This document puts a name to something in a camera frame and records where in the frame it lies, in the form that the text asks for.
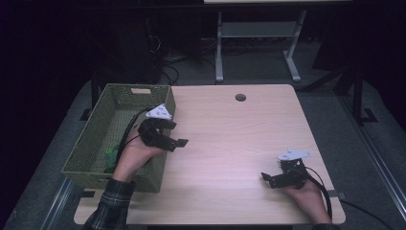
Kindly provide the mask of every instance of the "green wicker basket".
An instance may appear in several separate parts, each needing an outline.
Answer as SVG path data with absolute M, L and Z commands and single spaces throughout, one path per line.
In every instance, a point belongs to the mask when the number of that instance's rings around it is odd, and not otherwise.
M 62 173 L 86 189 L 105 189 L 112 173 L 105 173 L 107 150 L 119 145 L 132 116 L 138 111 L 165 104 L 174 116 L 175 101 L 170 86 L 141 84 L 107 84 L 89 120 L 77 140 Z M 136 124 L 146 118 L 142 114 Z M 166 154 L 147 161 L 133 181 L 136 192 L 158 193 L 166 162 Z

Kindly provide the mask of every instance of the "plaid sleeve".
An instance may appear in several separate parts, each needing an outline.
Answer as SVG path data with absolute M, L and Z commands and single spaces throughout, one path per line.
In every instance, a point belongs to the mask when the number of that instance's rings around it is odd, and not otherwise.
M 134 183 L 110 179 L 101 196 L 98 209 L 84 223 L 82 229 L 125 230 L 129 201 L 134 188 Z

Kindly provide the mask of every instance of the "human hand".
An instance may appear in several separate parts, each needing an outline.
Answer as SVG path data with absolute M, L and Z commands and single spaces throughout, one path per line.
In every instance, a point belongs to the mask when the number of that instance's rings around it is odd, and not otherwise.
M 294 187 L 286 187 L 282 190 L 295 200 L 302 211 L 310 217 L 313 224 L 331 223 L 322 193 L 313 182 L 307 179 L 300 190 Z
M 113 179 L 127 183 L 131 182 L 132 175 L 140 169 L 149 158 L 165 152 L 156 147 L 146 146 L 139 135 L 138 126 L 128 135 L 127 144 L 113 173 Z

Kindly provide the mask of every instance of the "desk shelf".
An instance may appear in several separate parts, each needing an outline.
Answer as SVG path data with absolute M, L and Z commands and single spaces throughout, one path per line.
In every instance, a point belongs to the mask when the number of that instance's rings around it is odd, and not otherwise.
M 301 11 L 297 21 L 283 22 L 223 22 L 221 11 L 217 22 L 217 50 L 215 54 L 215 81 L 223 82 L 223 60 L 221 57 L 221 43 L 223 37 L 291 37 L 292 43 L 288 50 L 283 51 L 292 80 L 301 81 L 299 72 L 293 61 L 293 52 L 301 33 L 306 11 Z

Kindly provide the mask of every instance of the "wooden table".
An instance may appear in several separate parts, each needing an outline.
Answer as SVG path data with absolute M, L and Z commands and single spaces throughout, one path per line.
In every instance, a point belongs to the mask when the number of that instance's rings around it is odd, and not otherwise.
M 290 85 L 172 87 L 176 101 L 172 138 L 187 138 L 169 152 L 161 192 L 134 193 L 128 224 L 300 224 L 309 219 L 261 174 L 281 173 L 278 156 L 287 148 L 309 150 L 306 166 L 334 190 L 326 166 Z M 237 94 L 246 101 L 236 100 Z M 102 190 L 82 198 L 75 222 L 96 210 Z M 333 222 L 345 221 L 337 197 Z

